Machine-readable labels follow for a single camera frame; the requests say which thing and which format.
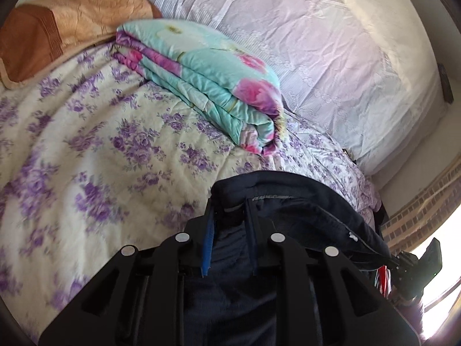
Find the navy blue pants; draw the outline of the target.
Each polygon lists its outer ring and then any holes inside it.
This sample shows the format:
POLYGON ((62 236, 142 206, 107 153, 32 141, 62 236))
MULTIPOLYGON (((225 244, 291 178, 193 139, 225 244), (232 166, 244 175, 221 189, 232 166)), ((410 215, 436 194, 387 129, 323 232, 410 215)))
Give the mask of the navy blue pants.
POLYGON ((216 182, 209 267, 184 289, 186 345, 277 345, 277 289, 257 273, 248 248, 245 202, 276 231, 309 251, 334 246, 366 277, 386 263, 384 240, 334 190, 313 179, 274 171, 216 182))

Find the red blue white garment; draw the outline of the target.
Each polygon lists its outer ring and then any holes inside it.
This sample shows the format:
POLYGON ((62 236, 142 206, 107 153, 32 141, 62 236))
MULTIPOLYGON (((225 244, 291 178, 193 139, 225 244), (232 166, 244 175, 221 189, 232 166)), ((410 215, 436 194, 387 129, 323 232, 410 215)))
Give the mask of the red blue white garment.
POLYGON ((392 292, 392 282, 391 282, 391 271, 386 266, 381 266, 376 273, 375 288, 380 292, 380 294, 388 298, 392 292))

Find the purple floral bed quilt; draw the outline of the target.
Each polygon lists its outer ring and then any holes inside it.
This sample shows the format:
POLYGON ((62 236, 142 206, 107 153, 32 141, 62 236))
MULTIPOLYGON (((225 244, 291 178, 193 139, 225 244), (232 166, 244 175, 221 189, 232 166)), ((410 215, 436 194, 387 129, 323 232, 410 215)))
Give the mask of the purple floral bed quilt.
POLYGON ((91 48, 1 90, 1 298, 37 341, 124 245, 149 248, 204 213, 211 186, 280 170, 311 177, 368 223, 373 185, 327 133, 288 116, 278 154, 237 147, 177 96, 91 48))

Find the folded teal pink floral blanket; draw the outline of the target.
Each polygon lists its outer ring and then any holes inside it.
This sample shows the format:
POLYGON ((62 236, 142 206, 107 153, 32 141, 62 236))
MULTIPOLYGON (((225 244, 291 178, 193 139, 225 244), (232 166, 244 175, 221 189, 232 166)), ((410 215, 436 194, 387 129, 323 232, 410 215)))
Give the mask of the folded teal pink floral blanket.
POLYGON ((211 27, 189 20, 135 20, 116 29, 114 57, 166 88, 257 155, 274 154, 286 122, 269 65, 211 27))

